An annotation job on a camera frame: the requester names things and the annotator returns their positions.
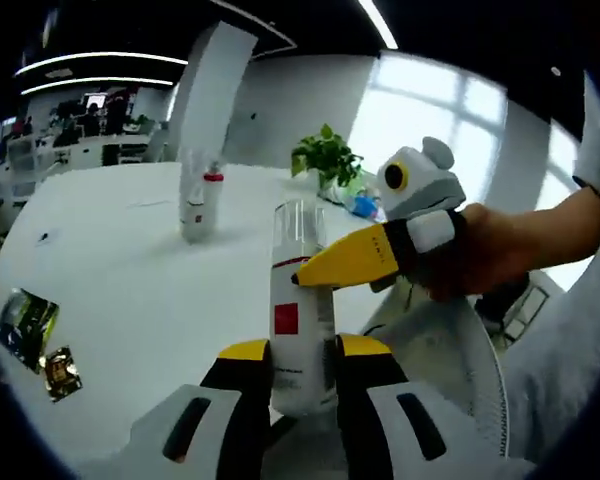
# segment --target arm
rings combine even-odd
[[[514,215],[511,223],[526,271],[576,262],[600,245],[600,196],[586,187],[550,210]]]
[[[573,179],[582,190],[550,210],[514,215],[527,270],[575,262],[600,245],[600,100],[585,81],[585,123]]]

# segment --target white bottle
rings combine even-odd
[[[203,229],[204,235],[209,236],[216,231],[218,223],[218,204],[220,202],[220,193],[224,185],[224,175],[220,171],[220,162],[214,160],[211,166],[203,176],[204,188],[204,214]]]
[[[291,276],[325,243],[324,216],[294,200],[275,211],[269,338],[274,366],[271,405],[290,417],[324,412],[337,401],[327,358],[335,340],[330,288],[304,288]]]
[[[182,164],[180,231],[188,243],[195,243],[205,240],[216,229],[224,175],[219,162],[209,162],[202,153],[182,150],[178,157]]]
[[[188,243],[195,243],[206,236],[203,224],[205,204],[203,198],[202,180],[193,182],[189,196],[180,206],[180,232]]]

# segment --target ceiling light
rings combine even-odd
[[[358,0],[358,3],[364,8],[364,11],[367,12],[367,15],[375,25],[382,40],[384,40],[386,47],[391,50],[397,50],[398,44],[396,43],[395,38],[393,38],[391,30],[389,30],[384,18],[382,18],[382,15],[380,15],[380,12],[373,3],[373,0]]]
[[[59,82],[45,83],[37,87],[28,88],[20,92],[20,95],[28,95],[29,93],[44,90],[46,88],[59,87],[61,85],[69,85],[72,83],[91,83],[91,82],[134,82],[134,83],[153,83],[155,85],[173,85],[173,82],[167,80],[153,80],[151,78],[133,78],[133,77],[88,77],[88,78],[73,78],[71,80],[60,80]]]
[[[56,62],[64,62],[65,60],[75,60],[76,58],[93,58],[93,57],[129,57],[129,58],[143,58],[145,60],[159,60],[161,62],[177,63],[180,65],[186,65],[186,60],[180,60],[179,58],[164,57],[162,55],[150,55],[148,53],[129,53],[129,52],[84,52],[84,53],[73,53],[71,55],[62,55],[61,57],[48,58],[40,62],[32,63],[26,67],[18,70],[13,76],[16,77],[21,73],[28,72],[34,68],[42,67]]]

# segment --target human hand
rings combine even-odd
[[[425,287],[434,300],[488,292],[523,275],[529,249],[513,217],[474,203],[462,211],[466,229],[450,248],[426,260]]]

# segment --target round table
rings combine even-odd
[[[43,378],[2,345],[0,360],[33,426],[69,466],[124,446],[134,421],[198,383],[226,346],[268,337],[273,212],[315,193],[287,170],[229,165],[218,232],[188,245],[179,175],[179,164],[163,163],[51,177],[0,253],[0,311],[12,288],[60,305],[46,352],[71,348],[81,390],[54,404]],[[329,242],[368,226],[322,203]],[[345,332],[359,332],[384,298],[368,286],[334,296]]]

